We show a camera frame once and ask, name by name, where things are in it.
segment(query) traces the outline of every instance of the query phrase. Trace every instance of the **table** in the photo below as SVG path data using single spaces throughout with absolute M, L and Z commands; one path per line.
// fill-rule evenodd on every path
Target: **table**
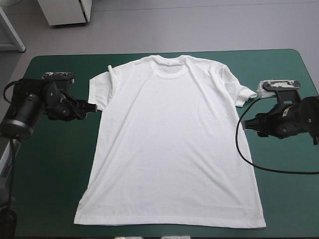
M 292 49 L 219 52 L 152 53 L 163 57 L 192 55 L 222 62 L 242 85 L 253 90 L 265 79 L 299 80 L 301 97 L 317 95 L 307 69 Z M 75 73 L 73 96 L 87 99 L 89 79 L 113 67 L 150 54 L 37 56 L 25 77 L 40 79 L 48 71 Z M 275 99 L 258 102 L 247 114 L 268 112 Z M 242 113 L 246 108 L 238 109 Z M 267 223 L 265 229 L 229 229 L 186 225 L 74 225 L 78 202 L 92 167 L 101 112 L 68 123 L 43 117 L 16 159 L 13 195 L 20 237 L 115 237 L 188 235 L 191 237 L 316 237 L 319 236 L 319 176 L 275 174 L 258 169 L 256 179 Z M 277 169 L 319 170 L 319 147 L 304 133 L 279 140 L 246 131 L 255 163 Z

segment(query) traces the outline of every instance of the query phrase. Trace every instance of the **cable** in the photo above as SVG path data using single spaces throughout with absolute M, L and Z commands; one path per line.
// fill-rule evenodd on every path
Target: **cable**
M 15 147 L 14 147 L 14 142 L 13 139 L 9 139 L 10 143 L 10 150 L 11 150 L 11 175 L 10 175 L 10 184 L 9 184 L 9 194 L 8 194 L 8 202 L 1 204 L 1 207 L 5 204 L 6 206 L 6 213 L 4 214 L 4 217 L 7 217 L 9 212 L 10 212 L 10 207 L 11 207 L 11 201 L 12 201 L 12 191 L 13 191 L 13 178 L 14 178 L 14 169 L 15 169 Z
M 236 134 L 235 134 L 235 141 L 236 141 L 236 147 L 237 147 L 237 151 L 239 153 L 239 155 L 241 156 L 241 158 L 248 164 L 254 166 L 255 168 L 259 168 L 261 170 L 265 170 L 265 171 L 269 171 L 269 172 L 274 172 L 274 173 L 286 173 L 286 174 L 306 174 L 306 175 L 315 175 L 315 174 L 319 174 L 319 171 L 309 171 L 309 172 L 304 172 L 304 171 L 285 171 L 285 170 L 277 170 L 277 169 L 272 169 L 272 168 L 265 168 L 259 165 L 256 165 L 250 161 L 248 161 L 243 154 L 241 153 L 239 146 L 238 146 L 238 128 L 239 128 L 239 124 L 241 122 L 241 120 L 243 119 L 243 117 L 245 116 L 245 114 L 249 111 L 249 109 L 258 101 L 260 101 L 261 98 L 256 99 L 255 101 L 253 101 L 250 106 L 244 111 L 244 113 L 242 114 L 242 116 L 239 118 L 239 121 L 237 123 L 237 127 L 236 127 Z
M 11 101 L 9 101 L 9 100 L 7 99 L 7 97 L 5 96 L 5 92 L 7 91 L 7 89 L 9 89 L 10 86 L 13 86 L 13 85 L 15 85 L 15 84 L 17 84 L 17 83 L 19 83 L 19 81 L 12 81 L 12 82 L 10 82 L 9 84 L 7 84 L 7 85 L 5 86 L 5 88 L 4 88 L 4 90 L 3 90 L 3 98 L 4 98 L 4 100 L 7 101 L 9 104 L 11 104 Z

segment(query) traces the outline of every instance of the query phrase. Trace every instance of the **t-shirt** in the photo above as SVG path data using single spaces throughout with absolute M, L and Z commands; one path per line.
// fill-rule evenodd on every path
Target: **t-shirt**
M 235 146 L 256 94 L 217 61 L 152 55 L 90 80 L 102 110 L 75 224 L 266 226 L 254 169 Z M 251 160 L 242 127 L 238 141 Z

